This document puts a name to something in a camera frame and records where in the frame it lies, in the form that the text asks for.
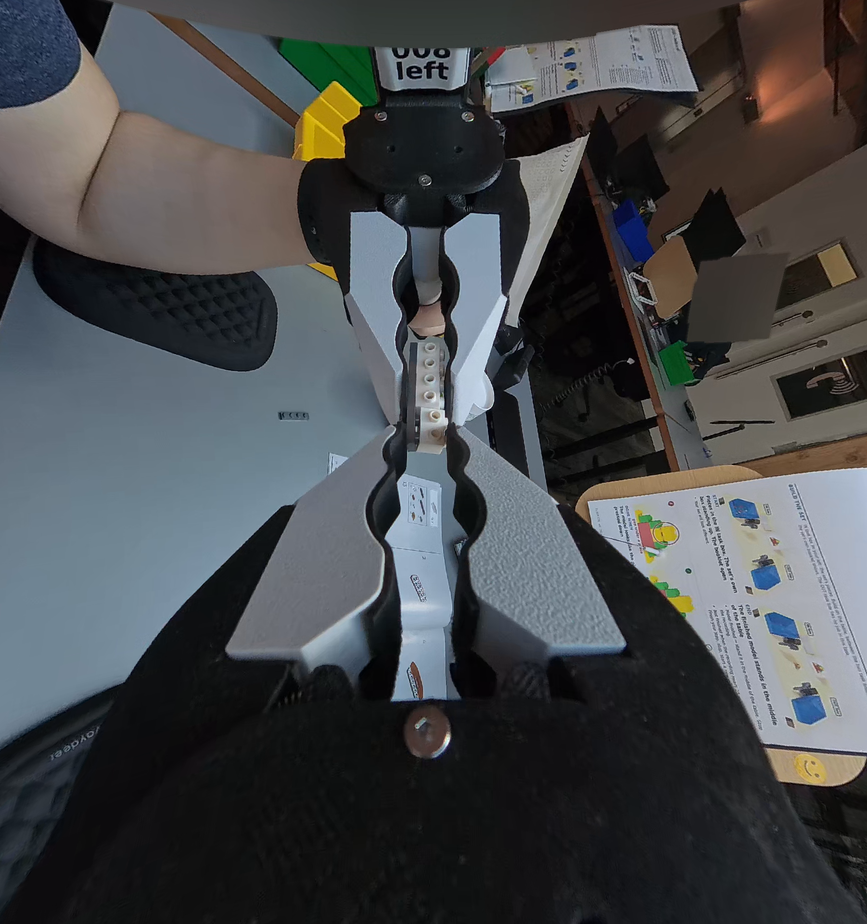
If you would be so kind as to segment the green plastic bin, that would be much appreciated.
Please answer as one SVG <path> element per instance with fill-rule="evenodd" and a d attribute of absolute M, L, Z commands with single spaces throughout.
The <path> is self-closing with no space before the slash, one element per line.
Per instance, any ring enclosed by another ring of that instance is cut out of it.
<path fill-rule="evenodd" d="M 368 47 L 279 38 L 278 52 L 317 90 L 337 82 L 361 105 L 378 103 Z"/>

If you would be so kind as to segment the glass panel with phone symbol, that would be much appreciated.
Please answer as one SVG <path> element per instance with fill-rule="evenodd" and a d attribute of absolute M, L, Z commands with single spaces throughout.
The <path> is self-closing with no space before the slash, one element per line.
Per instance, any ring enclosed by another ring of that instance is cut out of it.
<path fill-rule="evenodd" d="M 867 401 L 867 349 L 774 377 L 789 420 Z"/>

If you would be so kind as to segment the brown wooden panel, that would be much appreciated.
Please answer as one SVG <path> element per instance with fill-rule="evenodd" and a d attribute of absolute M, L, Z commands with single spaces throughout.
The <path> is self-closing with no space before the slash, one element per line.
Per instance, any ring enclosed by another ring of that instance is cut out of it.
<path fill-rule="evenodd" d="M 643 266 L 642 275 L 649 280 L 656 298 L 654 310 L 659 319 L 668 321 L 692 299 L 698 269 L 683 236 L 669 238 Z"/>

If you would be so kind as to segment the white and grey lego assembly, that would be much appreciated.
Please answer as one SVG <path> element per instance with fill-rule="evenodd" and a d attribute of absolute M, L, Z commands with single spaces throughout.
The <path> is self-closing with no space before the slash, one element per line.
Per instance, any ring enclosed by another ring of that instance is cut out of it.
<path fill-rule="evenodd" d="M 404 356 L 407 384 L 405 418 L 410 452 L 441 454 L 446 446 L 448 417 L 445 376 L 449 360 L 440 336 L 409 338 Z"/>

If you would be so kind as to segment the lego instruction booklet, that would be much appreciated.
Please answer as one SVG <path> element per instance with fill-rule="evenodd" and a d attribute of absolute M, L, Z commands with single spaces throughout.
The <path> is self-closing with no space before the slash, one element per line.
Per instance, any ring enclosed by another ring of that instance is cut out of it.
<path fill-rule="evenodd" d="M 400 513 L 386 540 L 392 549 L 401 605 L 401 644 L 393 689 L 385 694 L 389 669 L 378 674 L 368 666 L 360 680 L 365 699 L 396 701 L 446 699 L 448 662 L 446 629 L 452 597 L 444 554 L 444 489 L 427 479 L 444 470 L 434 456 L 410 461 L 398 483 Z"/>

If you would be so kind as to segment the blue plastic bin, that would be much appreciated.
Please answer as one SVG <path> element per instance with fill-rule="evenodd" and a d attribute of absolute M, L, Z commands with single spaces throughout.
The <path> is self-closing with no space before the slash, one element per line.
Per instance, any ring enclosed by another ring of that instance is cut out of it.
<path fill-rule="evenodd" d="M 644 263 L 653 256 L 648 229 L 635 202 L 624 199 L 612 212 L 612 219 L 618 236 L 636 263 Z"/>

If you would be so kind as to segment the green box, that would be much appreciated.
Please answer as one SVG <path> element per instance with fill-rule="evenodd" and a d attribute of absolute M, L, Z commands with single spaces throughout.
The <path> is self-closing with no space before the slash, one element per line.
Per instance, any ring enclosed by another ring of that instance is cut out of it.
<path fill-rule="evenodd" d="M 696 381 L 686 347 L 685 341 L 677 340 L 658 352 L 658 363 L 670 386 L 692 385 Z"/>

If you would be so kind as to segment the yellow plastic bin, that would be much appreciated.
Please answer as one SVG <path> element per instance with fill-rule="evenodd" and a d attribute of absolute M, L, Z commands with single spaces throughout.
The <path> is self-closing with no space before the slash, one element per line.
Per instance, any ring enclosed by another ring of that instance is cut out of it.
<path fill-rule="evenodd" d="M 295 127 L 293 160 L 344 158 L 344 126 L 360 110 L 360 102 L 343 85 L 335 80 L 329 83 L 304 109 Z"/>

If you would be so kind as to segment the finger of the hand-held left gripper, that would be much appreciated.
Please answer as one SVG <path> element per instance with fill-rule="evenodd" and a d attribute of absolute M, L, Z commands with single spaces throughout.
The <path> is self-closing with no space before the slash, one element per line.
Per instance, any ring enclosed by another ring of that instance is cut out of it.
<path fill-rule="evenodd" d="M 470 214 L 444 235 L 445 256 L 459 288 L 450 311 L 456 344 L 451 347 L 451 420 L 466 422 L 492 351 L 507 297 L 502 290 L 500 219 Z"/>
<path fill-rule="evenodd" d="M 408 257 L 408 231 L 377 211 L 350 214 L 346 306 L 382 412 L 395 425 L 402 414 L 404 360 L 397 337 L 404 314 L 395 274 Z"/>

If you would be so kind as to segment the wooden beam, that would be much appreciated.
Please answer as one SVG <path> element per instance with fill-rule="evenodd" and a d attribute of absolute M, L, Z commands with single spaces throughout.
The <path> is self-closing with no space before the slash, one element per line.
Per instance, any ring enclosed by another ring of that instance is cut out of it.
<path fill-rule="evenodd" d="M 754 470 L 763 477 L 867 468 L 867 433 L 744 461 L 741 466 Z"/>

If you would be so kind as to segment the long background desk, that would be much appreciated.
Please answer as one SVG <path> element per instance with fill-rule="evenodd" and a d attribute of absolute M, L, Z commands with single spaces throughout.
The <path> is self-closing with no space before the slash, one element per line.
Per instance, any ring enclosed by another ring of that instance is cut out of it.
<path fill-rule="evenodd" d="M 600 227 L 606 257 L 611 266 L 611 279 L 618 312 L 625 319 L 629 336 L 641 369 L 648 401 L 647 417 L 653 417 L 659 433 L 656 447 L 661 449 L 671 471 L 704 468 L 712 464 L 700 428 L 687 408 L 687 389 L 672 385 L 663 373 L 658 356 L 650 349 L 648 325 L 640 306 L 635 303 L 628 287 L 627 277 L 635 266 L 630 254 L 618 236 L 612 221 L 612 204 L 602 195 L 601 188 L 589 163 L 587 154 L 581 159 L 581 172 Z"/>

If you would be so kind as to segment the person's blue shirt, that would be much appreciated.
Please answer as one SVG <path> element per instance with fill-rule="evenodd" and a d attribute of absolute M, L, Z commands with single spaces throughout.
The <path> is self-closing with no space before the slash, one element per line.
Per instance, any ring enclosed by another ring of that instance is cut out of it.
<path fill-rule="evenodd" d="M 0 1 L 0 109 L 50 98 L 80 65 L 81 42 L 58 1 Z"/>

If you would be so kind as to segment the printed instruction sheet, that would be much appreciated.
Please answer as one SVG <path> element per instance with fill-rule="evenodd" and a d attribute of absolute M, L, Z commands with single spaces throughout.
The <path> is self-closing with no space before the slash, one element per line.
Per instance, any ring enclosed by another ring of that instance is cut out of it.
<path fill-rule="evenodd" d="M 598 91 L 700 89 L 676 25 L 636 26 L 509 47 L 487 69 L 486 86 L 495 115 Z"/>
<path fill-rule="evenodd" d="M 765 745 L 867 754 L 867 468 L 631 479 L 578 512 L 697 632 Z"/>

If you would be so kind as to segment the white paper towel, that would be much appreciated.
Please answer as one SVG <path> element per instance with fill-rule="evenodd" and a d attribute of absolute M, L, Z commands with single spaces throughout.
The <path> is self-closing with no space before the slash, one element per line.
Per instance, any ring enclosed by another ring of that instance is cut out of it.
<path fill-rule="evenodd" d="M 580 137 L 542 154 L 521 157 L 520 179 L 530 207 L 530 229 L 510 288 L 510 305 L 519 308 L 543 259 L 545 248 L 580 172 L 588 138 Z"/>

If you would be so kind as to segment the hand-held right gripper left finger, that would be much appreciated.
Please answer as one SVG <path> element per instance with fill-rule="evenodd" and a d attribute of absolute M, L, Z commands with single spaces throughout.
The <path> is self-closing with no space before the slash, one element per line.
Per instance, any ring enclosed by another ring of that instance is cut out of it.
<path fill-rule="evenodd" d="M 392 699 L 401 606 L 385 535 L 400 511 L 405 426 L 388 426 L 295 504 L 226 646 L 234 660 L 336 665 Z"/>

